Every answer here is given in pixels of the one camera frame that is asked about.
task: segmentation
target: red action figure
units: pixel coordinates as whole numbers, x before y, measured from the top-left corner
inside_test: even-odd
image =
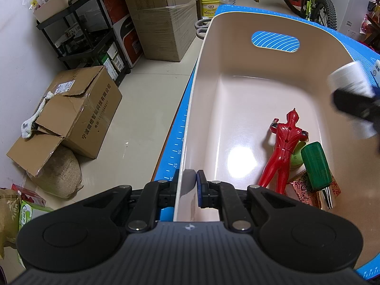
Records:
[[[278,123],[274,119],[270,131],[276,134],[276,144],[272,156],[266,164],[259,185],[267,187],[278,170],[276,192],[284,194],[289,178],[290,158],[299,141],[308,141],[309,134],[296,126],[299,119],[294,108],[286,115],[286,123]]]

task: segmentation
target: white paper roll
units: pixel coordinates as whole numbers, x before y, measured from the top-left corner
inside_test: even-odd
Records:
[[[350,62],[349,64],[346,64],[331,73],[328,77],[328,83],[330,85],[331,92],[334,92],[336,89],[340,88],[352,93],[368,96],[370,98],[375,96],[375,93],[368,83],[367,77],[358,61]],[[364,139],[376,135],[376,131],[374,130],[371,122],[356,118],[352,118],[350,120],[354,135],[356,137]]]

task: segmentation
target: yellow detergent jug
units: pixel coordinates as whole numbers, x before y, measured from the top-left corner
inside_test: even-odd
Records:
[[[219,0],[201,0],[203,18],[212,18],[219,6]]]

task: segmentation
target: tile floor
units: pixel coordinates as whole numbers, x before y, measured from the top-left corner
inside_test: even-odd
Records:
[[[236,0],[236,5],[290,14],[283,0]],[[123,99],[96,160],[79,158],[84,187],[63,200],[37,188],[46,205],[59,209],[120,184],[143,188],[152,178],[178,104],[198,58],[202,40],[195,38],[181,62],[140,59],[121,83]],[[33,188],[31,182],[27,187]],[[14,257],[10,248],[9,257]],[[22,267],[7,267],[8,281]]]

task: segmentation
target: brown sack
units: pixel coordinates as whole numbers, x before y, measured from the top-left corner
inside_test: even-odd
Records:
[[[16,243],[19,218],[19,195],[14,190],[0,189],[0,258],[4,258],[5,243]]]
[[[78,160],[62,145],[57,147],[37,177],[30,178],[45,192],[61,198],[69,198],[83,187]]]

